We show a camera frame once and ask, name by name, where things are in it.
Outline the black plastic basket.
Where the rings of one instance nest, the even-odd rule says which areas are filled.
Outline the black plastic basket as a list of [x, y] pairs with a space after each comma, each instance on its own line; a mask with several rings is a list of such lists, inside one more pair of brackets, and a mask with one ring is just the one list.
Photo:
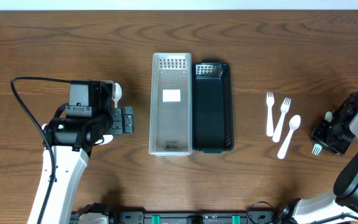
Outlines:
[[231, 68], [220, 60], [192, 65], [192, 146], [206, 154], [234, 148]]

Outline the pale green fork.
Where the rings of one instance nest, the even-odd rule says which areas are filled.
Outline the pale green fork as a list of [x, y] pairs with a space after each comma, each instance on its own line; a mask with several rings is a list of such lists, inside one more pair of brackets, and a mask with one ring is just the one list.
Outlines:
[[[326, 114], [325, 114], [325, 117], [324, 117], [324, 120], [327, 121], [327, 122], [331, 122], [332, 120], [332, 117], [333, 117], [333, 113], [328, 111]], [[314, 146], [313, 146], [313, 150], [312, 150], [312, 153], [314, 155], [318, 155], [323, 149], [323, 146], [322, 144], [320, 143], [317, 143], [316, 141], [314, 142]]]

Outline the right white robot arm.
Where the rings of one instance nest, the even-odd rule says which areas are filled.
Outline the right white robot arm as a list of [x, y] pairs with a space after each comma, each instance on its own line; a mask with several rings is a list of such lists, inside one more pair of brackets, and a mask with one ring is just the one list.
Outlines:
[[[350, 131], [358, 140], [358, 113]], [[315, 198], [300, 199], [282, 208], [275, 223], [344, 223], [358, 221], [358, 153], [338, 175], [333, 190]]]

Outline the clear plastic basket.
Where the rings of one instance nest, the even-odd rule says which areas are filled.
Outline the clear plastic basket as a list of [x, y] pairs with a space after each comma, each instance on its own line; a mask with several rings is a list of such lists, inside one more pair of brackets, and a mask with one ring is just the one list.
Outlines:
[[191, 87], [190, 53], [153, 54], [149, 154], [192, 153]]

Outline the white wide spoon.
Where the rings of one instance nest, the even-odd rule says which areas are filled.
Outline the white wide spoon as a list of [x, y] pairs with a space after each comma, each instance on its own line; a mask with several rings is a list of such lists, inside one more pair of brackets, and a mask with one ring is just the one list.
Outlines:
[[279, 159], [285, 158], [293, 133], [300, 127], [300, 124], [301, 124], [301, 116], [298, 114], [294, 115], [289, 122], [290, 130], [278, 151], [277, 157]]

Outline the white fork straight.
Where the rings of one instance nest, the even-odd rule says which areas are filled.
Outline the white fork straight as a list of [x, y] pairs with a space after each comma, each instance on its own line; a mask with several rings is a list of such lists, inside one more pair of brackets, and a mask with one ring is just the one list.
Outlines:
[[267, 104], [267, 124], [266, 124], [266, 135], [269, 137], [273, 136], [273, 114], [272, 107], [275, 103], [274, 95], [272, 92], [267, 92], [266, 104]]

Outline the white fork angled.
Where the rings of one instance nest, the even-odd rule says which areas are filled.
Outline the white fork angled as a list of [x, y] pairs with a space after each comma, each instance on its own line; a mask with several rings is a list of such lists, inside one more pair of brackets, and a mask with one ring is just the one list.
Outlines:
[[273, 137], [272, 137], [273, 142], [280, 141], [285, 115], [288, 113], [290, 109], [290, 104], [291, 104], [291, 98], [286, 97], [280, 107], [281, 114], [277, 126], [275, 128], [275, 131], [273, 133]]

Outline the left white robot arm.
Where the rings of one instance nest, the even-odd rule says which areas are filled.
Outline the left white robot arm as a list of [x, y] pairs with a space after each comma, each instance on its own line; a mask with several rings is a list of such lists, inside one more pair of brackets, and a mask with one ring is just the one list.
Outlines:
[[68, 103], [58, 107], [42, 129], [47, 137], [43, 166], [29, 223], [68, 223], [78, 184], [92, 148], [115, 135], [134, 131], [133, 109], [118, 107], [120, 84], [111, 81], [70, 82]]

